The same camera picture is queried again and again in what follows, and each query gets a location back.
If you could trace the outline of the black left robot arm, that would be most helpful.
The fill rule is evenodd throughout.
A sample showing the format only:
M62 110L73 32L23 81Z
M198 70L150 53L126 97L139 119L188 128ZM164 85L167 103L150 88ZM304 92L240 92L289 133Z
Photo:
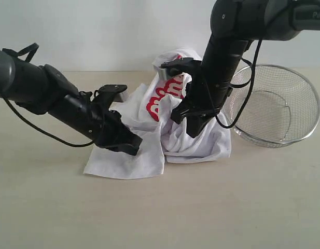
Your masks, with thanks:
M126 85L103 85L95 91L80 91L49 64L31 63L38 50L33 43L20 51L0 50L0 99L26 124L70 147L80 148L32 124L12 102L35 115L49 114L90 139L89 144L135 156L142 139L122 123L121 114L110 110L121 102Z

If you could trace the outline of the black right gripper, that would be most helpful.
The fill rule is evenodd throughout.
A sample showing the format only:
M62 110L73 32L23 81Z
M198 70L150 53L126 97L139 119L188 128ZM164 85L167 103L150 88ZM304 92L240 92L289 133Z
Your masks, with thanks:
M170 119L180 124L186 118L186 132L190 137L196 138L209 121L220 113L221 107L215 107L212 102L210 90L202 72L197 70L191 77L191 82L186 85L186 96L172 110Z

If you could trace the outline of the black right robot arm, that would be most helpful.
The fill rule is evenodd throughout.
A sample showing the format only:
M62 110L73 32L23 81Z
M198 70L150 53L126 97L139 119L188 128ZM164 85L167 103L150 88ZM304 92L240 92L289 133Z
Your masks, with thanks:
M161 66L169 76L191 76L186 96L171 113L175 123L187 122L190 137L220 113L235 70L254 41L288 41L304 30L320 31L320 1L216 1L210 26L202 60L181 58Z

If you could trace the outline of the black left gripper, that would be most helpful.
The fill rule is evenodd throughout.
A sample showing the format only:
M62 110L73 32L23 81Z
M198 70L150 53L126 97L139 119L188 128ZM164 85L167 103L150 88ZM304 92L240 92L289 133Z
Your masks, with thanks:
M94 144L131 156L138 153L142 138L123 125L117 111L111 112L100 104L90 104L87 107L87 125L91 133L87 146Z

